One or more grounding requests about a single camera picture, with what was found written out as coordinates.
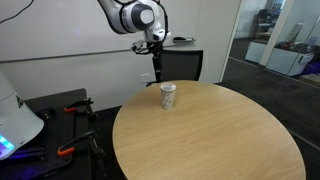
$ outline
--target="blue light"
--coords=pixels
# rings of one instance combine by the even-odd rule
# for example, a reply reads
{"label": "blue light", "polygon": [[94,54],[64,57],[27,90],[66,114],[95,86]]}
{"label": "blue light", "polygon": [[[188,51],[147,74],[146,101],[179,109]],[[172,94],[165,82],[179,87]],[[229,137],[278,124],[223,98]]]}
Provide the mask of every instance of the blue light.
{"label": "blue light", "polygon": [[11,142],[9,142],[8,140],[6,140],[6,138],[4,138],[3,136],[0,135],[0,143],[6,147],[8,150],[12,150],[14,149],[14,145],[11,144]]}

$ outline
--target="white cup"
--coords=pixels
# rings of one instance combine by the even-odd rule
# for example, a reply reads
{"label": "white cup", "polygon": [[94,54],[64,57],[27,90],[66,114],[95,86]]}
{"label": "white cup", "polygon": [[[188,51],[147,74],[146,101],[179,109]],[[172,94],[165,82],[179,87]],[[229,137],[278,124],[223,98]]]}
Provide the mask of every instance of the white cup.
{"label": "white cup", "polygon": [[161,88],[161,106],[163,109],[172,109],[176,85],[173,83],[163,83]]}

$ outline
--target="round table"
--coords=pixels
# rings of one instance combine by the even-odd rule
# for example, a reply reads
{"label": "round table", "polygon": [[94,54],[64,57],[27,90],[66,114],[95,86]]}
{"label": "round table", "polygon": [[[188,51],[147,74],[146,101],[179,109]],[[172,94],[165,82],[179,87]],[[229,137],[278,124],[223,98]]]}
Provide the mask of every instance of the round table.
{"label": "round table", "polygon": [[172,83],[172,110],[154,84],[117,115],[114,150],[129,180],[306,178],[295,141],[263,107],[217,85]]}

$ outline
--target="chair backrest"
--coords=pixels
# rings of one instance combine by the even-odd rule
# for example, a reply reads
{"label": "chair backrest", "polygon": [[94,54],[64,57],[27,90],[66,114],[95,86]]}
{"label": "chair backrest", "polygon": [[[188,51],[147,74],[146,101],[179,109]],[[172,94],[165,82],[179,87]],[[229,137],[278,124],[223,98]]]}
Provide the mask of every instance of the chair backrest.
{"label": "chair backrest", "polygon": [[198,81],[202,69],[203,51],[172,51],[160,52],[160,82],[171,80]]}

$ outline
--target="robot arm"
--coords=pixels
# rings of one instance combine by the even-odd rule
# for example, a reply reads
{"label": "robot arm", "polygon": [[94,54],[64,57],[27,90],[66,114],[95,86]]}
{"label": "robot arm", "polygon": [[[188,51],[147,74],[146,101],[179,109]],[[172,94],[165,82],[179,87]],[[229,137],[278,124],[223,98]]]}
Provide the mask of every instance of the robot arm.
{"label": "robot arm", "polygon": [[144,42],[150,47],[159,42],[163,43],[166,37],[170,36],[167,30],[167,19],[165,29],[160,23],[159,6],[162,8],[163,6],[155,0],[134,0],[128,3],[114,0],[98,0],[98,2],[114,32],[128,34],[144,31],[144,41],[134,43],[132,47],[136,53],[139,52]]}

